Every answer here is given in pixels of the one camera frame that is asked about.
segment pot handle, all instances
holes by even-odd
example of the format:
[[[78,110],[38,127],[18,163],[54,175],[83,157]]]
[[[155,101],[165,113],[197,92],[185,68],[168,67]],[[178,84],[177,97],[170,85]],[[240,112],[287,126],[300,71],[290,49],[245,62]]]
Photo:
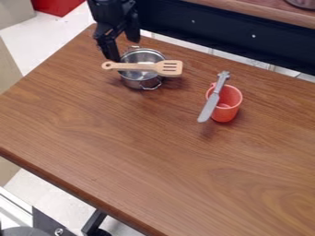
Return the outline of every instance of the pot handle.
[[[162,85],[162,81],[159,79],[159,80],[158,80],[158,84],[157,84],[155,87],[153,87],[153,88],[144,87],[142,84],[140,84],[140,87],[141,87],[142,89],[144,89],[144,90],[155,90],[155,89],[157,89],[158,87],[160,87],[161,85]]]

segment wooden spatula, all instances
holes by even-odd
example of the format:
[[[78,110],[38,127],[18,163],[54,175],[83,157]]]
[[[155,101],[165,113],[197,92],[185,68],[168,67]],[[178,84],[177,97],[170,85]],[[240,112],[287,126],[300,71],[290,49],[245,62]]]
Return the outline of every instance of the wooden spatula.
[[[163,77],[180,77],[182,74],[182,61],[165,60],[155,64],[105,62],[102,68],[118,71],[150,71]]]

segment metal pot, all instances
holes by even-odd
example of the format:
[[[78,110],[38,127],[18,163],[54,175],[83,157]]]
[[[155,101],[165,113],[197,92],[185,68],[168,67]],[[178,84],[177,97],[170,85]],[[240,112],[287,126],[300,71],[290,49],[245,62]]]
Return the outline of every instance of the metal pot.
[[[306,8],[306,9],[315,9],[315,0],[286,0],[289,4],[294,6]]]
[[[152,49],[133,47],[122,56],[121,63],[153,64],[166,60],[165,56]],[[120,71],[125,86],[133,89],[157,89],[162,84],[163,77],[154,72]]]

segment red cup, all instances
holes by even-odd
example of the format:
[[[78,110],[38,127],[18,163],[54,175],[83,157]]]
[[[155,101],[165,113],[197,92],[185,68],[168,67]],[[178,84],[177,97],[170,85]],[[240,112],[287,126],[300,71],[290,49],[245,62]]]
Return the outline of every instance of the red cup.
[[[205,98],[208,100],[214,92],[216,83],[212,83],[209,90],[205,93]],[[238,113],[239,106],[243,101],[241,92],[230,85],[225,85],[220,92],[220,100],[216,105],[211,118],[217,122],[229,122],[234,119]]]

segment knife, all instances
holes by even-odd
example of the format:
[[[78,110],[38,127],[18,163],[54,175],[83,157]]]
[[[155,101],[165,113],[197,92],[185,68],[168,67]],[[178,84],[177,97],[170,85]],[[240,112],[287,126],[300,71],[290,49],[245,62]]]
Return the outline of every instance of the knife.
[[[210,98],[206,102],[203,110],[201,111],[199,117],[198,117],[198,122],[203,123],[209,120],[209,118],[212,115],[212,112],[215,110],[217,103],[220,100],[220,91],[223,88],[224,84],[226,81],[230,78],[229,72],[228,71],[222,71],[220,74],[217,75],[218,80],[216,82],[216,87],[214,92],[211,94]]]

